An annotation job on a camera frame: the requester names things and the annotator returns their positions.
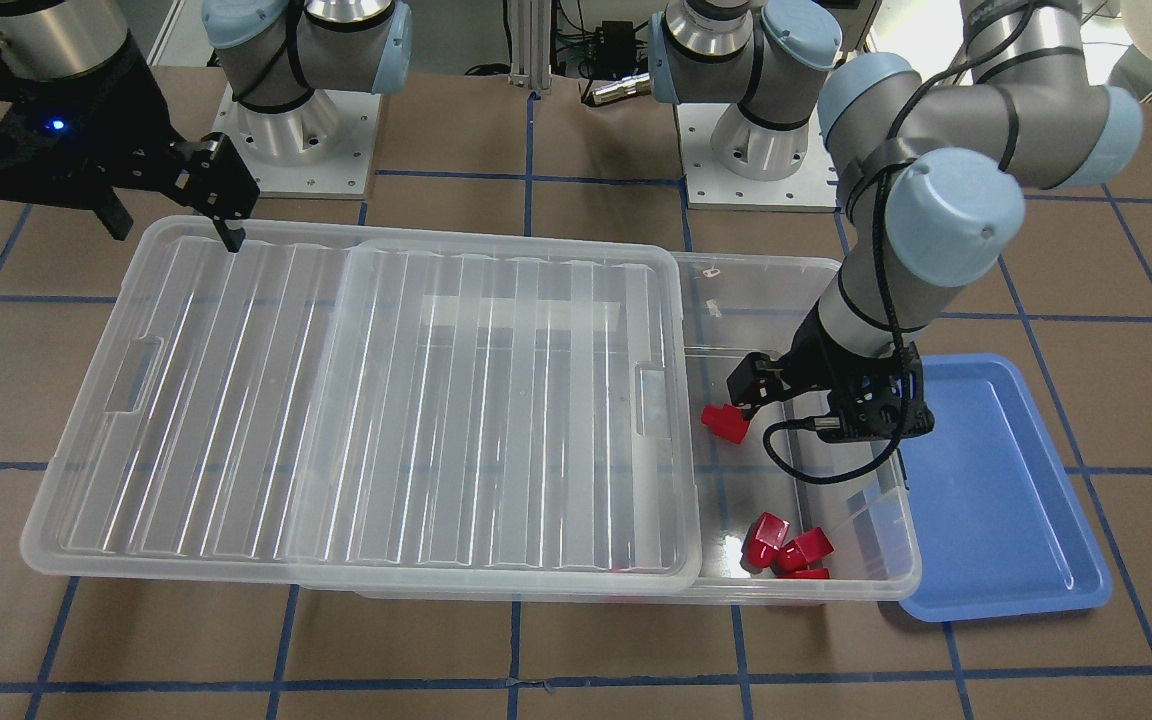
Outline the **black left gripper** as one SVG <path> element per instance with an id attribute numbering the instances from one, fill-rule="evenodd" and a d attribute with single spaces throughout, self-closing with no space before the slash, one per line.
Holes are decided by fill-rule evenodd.
<path id="1" fill-rule="evenodd" d="M 799 325 L 790 350 L 774 361 L 768 354 L 748 354 L 738 361 L 727 378 L 730 404 L 740 411 L 742 419 L 751 420 L 761 407 L 781 404 L 809 391 L 829 392 L 829 366 L 842 354 L 855 354 L 846 348 L 826 329 L 820 319 L 819 306 L 813 306 Z M 888 357 L 890 342 L 879 343 L 879 356 Z"/>

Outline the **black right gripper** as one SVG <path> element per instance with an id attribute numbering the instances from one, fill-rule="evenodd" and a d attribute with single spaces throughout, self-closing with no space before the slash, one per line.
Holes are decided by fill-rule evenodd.
<path id="1" fill-rule="evenodd" d="M 96 211 L 115 241 L 132 217 L 114 188 L 160 194 L 241 250 L 259 182 L 228 135 L 179 135 L 141 47 L 123 44 L 76 76 L 14 76 L 0 47 L 0 200 Z"/>

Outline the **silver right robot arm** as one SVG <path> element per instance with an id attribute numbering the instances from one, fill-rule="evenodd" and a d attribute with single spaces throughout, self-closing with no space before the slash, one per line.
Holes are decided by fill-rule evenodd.
<path id="1" fill-rule="evenodd" d="M 259 199 L 241 149 L 276 156 L 260 120 L 326 91 L 394 94 L 410 68 L 402 1 L 206 1 L 200 15 L 244 129 L 188 141 L 114 1 L 0 1 L 0 200 L 91 211 L 122 241 L 116 191 L 160 194 L 237 252 Z"/>

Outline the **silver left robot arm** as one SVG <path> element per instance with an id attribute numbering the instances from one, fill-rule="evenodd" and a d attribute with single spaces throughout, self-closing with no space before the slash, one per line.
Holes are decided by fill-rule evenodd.
<path id="1" fill-rule="evenodd" d="M 841 429 L 929 429 L 914 340 L 1018 234 L 1025 190 L 1100 184 L 1143 132 L 1123 88 L 1087 79 L 1076 1 L 964 1 L 969 85 L 923 79 L 904 58 L 838 65 L 836 18 L 813 1 L 672 1 L 649 23 L 660 103 L 723 103 L 756 132 L 817 118 L 838 206 L 858 233 L 790 350 L 728 379 L 732 414 L 823 391 Z"/>

